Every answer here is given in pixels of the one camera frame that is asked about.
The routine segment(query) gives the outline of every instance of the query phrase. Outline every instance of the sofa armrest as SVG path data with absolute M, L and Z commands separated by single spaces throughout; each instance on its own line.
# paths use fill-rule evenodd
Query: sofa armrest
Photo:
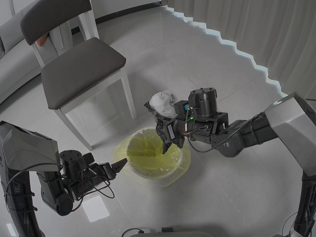
M 49 37 L 58 56 L 73 48 L 72 34 L 69 21 L 57 26 L 49 32 Z

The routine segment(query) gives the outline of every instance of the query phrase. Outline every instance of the yellow trash bag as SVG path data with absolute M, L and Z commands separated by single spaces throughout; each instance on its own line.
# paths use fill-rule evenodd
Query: yellow trash bag
M 114 150 L 114 161 L 127 158 L 124 174 L 143 186 L 166 187 L 179 179 L 190 166 L 188 143 L 175 144 L 162 154 L 162 140 L 155 127 L 146 127 L 127 137 Z

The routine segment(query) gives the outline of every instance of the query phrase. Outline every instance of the gray sofa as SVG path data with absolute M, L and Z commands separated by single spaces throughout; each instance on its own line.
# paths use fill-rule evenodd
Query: gray sofa
M 32 47 L 26 43 L 20 32 L 22 17 L 36 2 L 38 0 L 0 26 L 0 104 L 19 87 L 41 73 Z M 41 47 L 38 46 L 38 49 L 47 64 L 72 47 L 70 24 L 66 22 L 50 31 L 45 43 Z

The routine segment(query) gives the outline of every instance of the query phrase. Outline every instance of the orange pillow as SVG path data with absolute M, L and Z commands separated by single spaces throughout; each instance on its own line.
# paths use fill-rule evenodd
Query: orange pillow
M 45 43 L 45 41 L 46 41 L 46 39 L 47 39 L 47 35 L 48 35 L 48 34 L 43 35 L 42 37 L 40 37 L 40 38 L 36 41 L 39 46 L 44 45 L 44 43 Z

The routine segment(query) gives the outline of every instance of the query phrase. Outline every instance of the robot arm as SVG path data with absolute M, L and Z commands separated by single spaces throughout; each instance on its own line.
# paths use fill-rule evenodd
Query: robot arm
M 237 156 L 244 148 L 279 137 L 303 169 L 302 192 L 297 217 L 288 237 L 308 237 L 316 212 L 316 113 L 296 92 L 271 104 L 249 120 L 228 125 L 228 113 L 218 112 L 214 88 L 190 93 L 188 101 L 174 105 L 176 118 L 160 118 L 154 113 L 156 131 L 162 138 L 165 153 L 170 144 L 182 148 L 184 137 L 211 145 L 226 157 Z
M 97 164 L 91 153 L 81 155 L 75 150 L 59 154 L 56 141 L 4 121 L 0 122 L 0 144 L 1 184 L 20 237 L 45 237 L 35 216 L 29 170 L 37 172 L 44 203 L 65 216 L 74 211 L 73 202 L 82 202 L 95 186 L 104 182 L 108 187 L 127 163 L 125 158 L 112 165 Z

